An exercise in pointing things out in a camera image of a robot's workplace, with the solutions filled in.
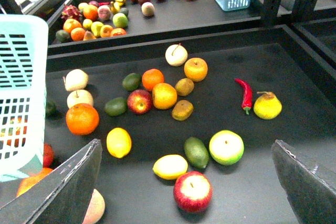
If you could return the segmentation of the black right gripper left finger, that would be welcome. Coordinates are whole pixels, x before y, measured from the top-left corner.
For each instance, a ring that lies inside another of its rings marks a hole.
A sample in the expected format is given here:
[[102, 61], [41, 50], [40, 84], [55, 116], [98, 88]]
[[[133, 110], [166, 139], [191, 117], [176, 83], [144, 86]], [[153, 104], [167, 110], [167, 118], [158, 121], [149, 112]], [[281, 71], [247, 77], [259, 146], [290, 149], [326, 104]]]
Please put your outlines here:
[[1, 223], [82, 223], [102, 156], [93, 139], [31, 189], [1, 208]]

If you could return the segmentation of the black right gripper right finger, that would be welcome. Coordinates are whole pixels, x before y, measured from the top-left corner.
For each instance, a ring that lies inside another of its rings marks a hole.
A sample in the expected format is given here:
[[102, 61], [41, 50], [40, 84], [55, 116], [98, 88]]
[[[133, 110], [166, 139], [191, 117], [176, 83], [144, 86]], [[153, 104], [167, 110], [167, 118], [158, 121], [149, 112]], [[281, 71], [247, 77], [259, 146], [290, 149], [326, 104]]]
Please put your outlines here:
[[299, 223], [335, 223], [335, 172], [282, 140], [272, 160], [287, 200]]

